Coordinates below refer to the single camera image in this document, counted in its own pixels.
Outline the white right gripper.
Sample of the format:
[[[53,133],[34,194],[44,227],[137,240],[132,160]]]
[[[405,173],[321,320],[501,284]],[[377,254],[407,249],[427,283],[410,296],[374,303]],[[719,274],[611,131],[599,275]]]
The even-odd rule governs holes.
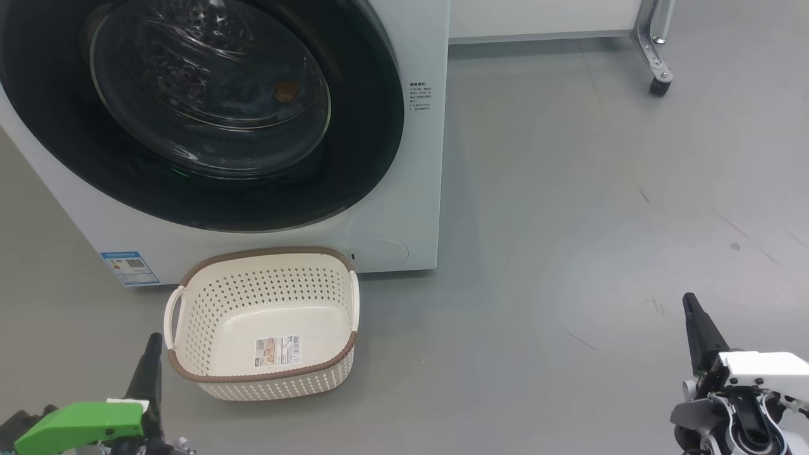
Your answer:
[[[787,352],[730,351],[693,292],[683,296],[686,335],[694,378],[683,383],[685,401],[731,387],[777,392],[785,406],[807,406],[808,363]]]

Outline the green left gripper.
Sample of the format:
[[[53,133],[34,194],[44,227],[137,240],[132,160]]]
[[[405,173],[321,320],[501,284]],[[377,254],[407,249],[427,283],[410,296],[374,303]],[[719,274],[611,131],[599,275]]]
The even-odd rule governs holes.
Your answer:
[[[141,454],[144,417],[161,403],[163,347],[162,334],[151,334],[124,399],[79,401],[48,411],[16,438],[14,454]]]

